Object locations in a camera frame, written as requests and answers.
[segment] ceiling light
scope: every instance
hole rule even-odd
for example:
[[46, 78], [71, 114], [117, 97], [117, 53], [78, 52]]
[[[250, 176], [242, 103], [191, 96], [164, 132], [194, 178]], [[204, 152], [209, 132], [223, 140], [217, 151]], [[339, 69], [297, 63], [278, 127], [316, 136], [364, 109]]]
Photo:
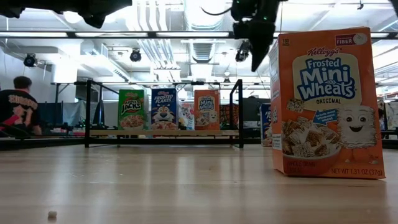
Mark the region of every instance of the ceiling light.
[[229, 32], [156, 32], [157, 37], [228, 37]]
[[225, 40], [181, 40], [181, 44], [225, 44]]
[[235, 83], [225, 83], [225, 82], [223, 82], [223, 83], [220, 83], [220, 85], [235, 85]]
[[371, 38], [385, 38], [389, 33], [371, 33]]
[[171, 82], [137, 82], [136, 85], [173, 85]]
[[0, 32], [1, 37], [68, 37], [65, 32]]
[[130, 83], [126, 82], [109, 82], [109, 83], [102, 83], [102, 85], [130, 85]]
[[83, 18], [77, 14], [77, 12], [64, 12], [63, 13], [64, 18], [67, 20], [67, 22], [75, 24], [80, 22]]
[[77, 37], [103, 37], [103, 38], [114, 38], [114, 37], [147, 37], [146, 32], [76, 32]]

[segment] cereal box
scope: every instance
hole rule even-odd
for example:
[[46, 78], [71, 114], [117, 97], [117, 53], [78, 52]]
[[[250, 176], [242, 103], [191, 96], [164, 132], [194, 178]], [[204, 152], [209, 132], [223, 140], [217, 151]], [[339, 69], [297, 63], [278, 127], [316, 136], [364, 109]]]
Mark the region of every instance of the cereal box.
[[152, 130], [177, 130], [177, 91], [174, 88], [152, 90]]
[[269, 56], [274, 167], [385, 178], [370, 29], [281, 34]]
[[144, 90], [120, 90], [118, 129], [143, 130], [144, 124]]
[[178, 107], [178, 123], [181, 129], [194, 130], [194, 117], [193, 103], [181, 102]]
[[195, 90], [195, 130], [220, 130], [220, 93]]
[[260, 106], [260, 122], [261, 122], [261, 145], [272, 146], [270, 103], [263, 103]]
[[[239, 107], [237, 104], [232, 104], [232, 127], [238, 127]], [[220, 105], [220, 128], [221, 130], [230, 130], [229, 127], [229, 104]]]

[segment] ceiling pipe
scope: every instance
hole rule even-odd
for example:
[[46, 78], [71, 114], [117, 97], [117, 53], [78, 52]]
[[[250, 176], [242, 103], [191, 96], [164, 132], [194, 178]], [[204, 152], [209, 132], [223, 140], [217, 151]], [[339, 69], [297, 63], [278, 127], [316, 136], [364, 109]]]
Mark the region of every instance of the ceiling pipe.
[[[152, 31], [159, 31], [159, 27], [157, 26], [157, 18], [156, 18], [156, 0], [150, 0], [149, 1], [149, 25]], [[156, 42], [159, 43], [160, 48], [162, 49], [164, 53], [164, 58], [167, 61], [167, 67], [171, 67], [172, 63], [168, 57], [168, 53], [166, 51], [165, 45], [162, 40], [156, 40]]]
[[[131, 13], [126, 13], [126, 16], [124, 17], [126, 20], [126, 27], [129, 29], [129, 31], [141, 31], [141, 27], [138, 24], [138, 5], [137, 1], [132, 2], [131, 6]], [[146, 40], [137, 40], [138, 44], [140, 45], [141, 49], [144, 50], [145, 54], [155, 65], [155, 67], [159, 68], [160, 63], [156, 61], [154, 53], [151, 51], [150, 48], [145, 44], [147, 41]]]
[[[149, 27], [148, 27], [147, 16], [146, 16], [146, 10], [147, 10], [146, 0], [141, 0], [139, 9], [140, 9], [139, 25], [141, 26], [142, 30], [147, 31], [147, 30], [149, 30]], [[148, 47], [150, 47], [150, 49], [152, 49], [152, 51], [155, 52], [154, 55], [155, 55], [156, 60], [160, 62], [162, 68], [165, 68], [166, 64], [162, 60], [162, 56], [160, 55], [159, 49], [156, 47], [155, 41], [153, 39], [151, 39], [151, 40], [148, 40], [147, 43], [148, 43]]]
[[[166, 6], [164, 1], [160, 0], [158, 1], [159, 4], [159, 25], [161, 31], [169, 31], [166, 23]], [[173, 53], [173, 48], [170, 39], [162, 39], [162, 42], [164, 42], [164, 47], [165, 51], [167, 52], [167, 56], [169, 57], [169, 60], [171, 61], [172, 65], [174, 68], [177, 68], [177, 64], [175, 63], [174, 60], [174, 53]]]

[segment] wooden floor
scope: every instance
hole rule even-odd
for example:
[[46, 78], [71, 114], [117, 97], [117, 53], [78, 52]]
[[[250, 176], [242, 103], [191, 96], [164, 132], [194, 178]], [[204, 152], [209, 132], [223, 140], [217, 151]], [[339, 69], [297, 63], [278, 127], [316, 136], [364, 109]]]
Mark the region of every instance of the wooden floor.
[[387, 179], [284, 177], [260, 147], [50, 147], [0, 152], [0, 223], [398, 223]]

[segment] person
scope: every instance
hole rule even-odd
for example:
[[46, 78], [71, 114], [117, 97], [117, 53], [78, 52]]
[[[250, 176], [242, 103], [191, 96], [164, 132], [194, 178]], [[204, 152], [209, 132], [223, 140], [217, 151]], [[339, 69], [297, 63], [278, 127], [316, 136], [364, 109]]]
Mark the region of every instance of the person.
[[31, 86], [30, 78], [20, 76], [14, 79], [15, 90], [0, 91], [0, 122], [27, 133], [41, 135], [38, 104], [29, 94]]

